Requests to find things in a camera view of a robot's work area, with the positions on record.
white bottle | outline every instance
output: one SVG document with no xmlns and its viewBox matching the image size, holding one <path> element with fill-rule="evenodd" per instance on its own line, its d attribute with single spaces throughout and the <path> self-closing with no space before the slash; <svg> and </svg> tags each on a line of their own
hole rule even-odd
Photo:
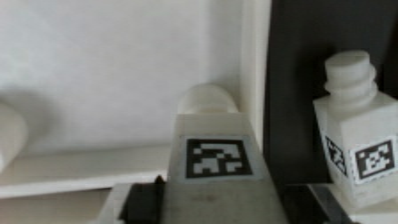
<svg viewBox="0 0 398 224">
<path fill-rule="evenodd" d="M 398 196 L 398 102 L 376 90 L 364 51 L 325 61 L 330 96 L 314 100 L 326 165 L 355 208 Z"/>
</svg>

shelf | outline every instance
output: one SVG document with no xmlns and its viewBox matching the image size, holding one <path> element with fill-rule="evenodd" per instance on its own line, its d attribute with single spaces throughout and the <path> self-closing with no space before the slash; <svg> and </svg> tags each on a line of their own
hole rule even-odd
<svg viewBox="0 0 398 224">
<path fill-rule="evenodd" d="M 165 177 L 170 147 L 15 158 L 0 175 L 0 198 L 110 188 Z"/>
<path fill-rule="evenodd" d="M 0 200 L 0 220 L 7 224 L 87 224 L 95 219 L 108 190 Z"/>
</svg>

white wall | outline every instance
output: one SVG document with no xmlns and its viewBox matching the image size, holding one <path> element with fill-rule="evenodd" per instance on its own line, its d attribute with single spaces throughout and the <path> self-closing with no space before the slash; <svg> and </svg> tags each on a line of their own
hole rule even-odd
<svg viewBox="0 0 398 224">
<path fill-rule="evenodd" d="M 264 72 L 271 0 L 246 0 L 241 25 L 239 109 L 248 114 L 259 148 L 262 146 Z"/>
<path fill-rule="evenodd" d="M 186 89 L 239 95 L 241 0 L 1 0 L 0 99 L 28 152 L 170 142 Z"/>
</svg>

black surface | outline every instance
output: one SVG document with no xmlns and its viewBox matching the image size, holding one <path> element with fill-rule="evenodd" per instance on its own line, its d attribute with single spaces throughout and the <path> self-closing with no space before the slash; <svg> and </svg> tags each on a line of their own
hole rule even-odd
<svg viewBox="0 0 398 224">
<path fill-rule="evenodd" d="M 133 184 L 119 219 L 126 224 L 159 224 L 165 182 Z"/>
<path fill-rule="evenodd" d="M 291 224 L 353 224 L 325 186 L 287 185 L 282 203 Z"/>
<path fill-rule="evenodd" d="M 280 187 L 328 182 L 312 99 L 323 90 L 323 61 L 369 52 L 380 89 L 398 96 L 398 1 L 273 0 L 268 43 L 264 159 Z"/>
</svg>

label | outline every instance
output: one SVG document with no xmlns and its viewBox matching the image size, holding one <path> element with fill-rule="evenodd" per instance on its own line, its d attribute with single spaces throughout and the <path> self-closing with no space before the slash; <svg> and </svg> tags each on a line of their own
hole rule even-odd
<svg viewBox="0 0 398 224">
<path fill-rule="evenodd" d="M 335 143 L 332 142 L 330 138 L 325 136 L 325 149 L 326 149 L 326 155 L 328 155 L 328 161 L 332 162 L 339 172 L 346 175 L 346 161 L 344 161 L 344 153 L 341 148 L 337 147 Z"/>
<path fill-rule="evenodd" d="M 248 136 L 186 136 L 181 141 L 184 183 L 261 178 Z"/>
<path fill-rule="evenodd" d="M 355 184 L 362 184 L 398 170 L 396 136 L 349 150 Z"/>
</svg>

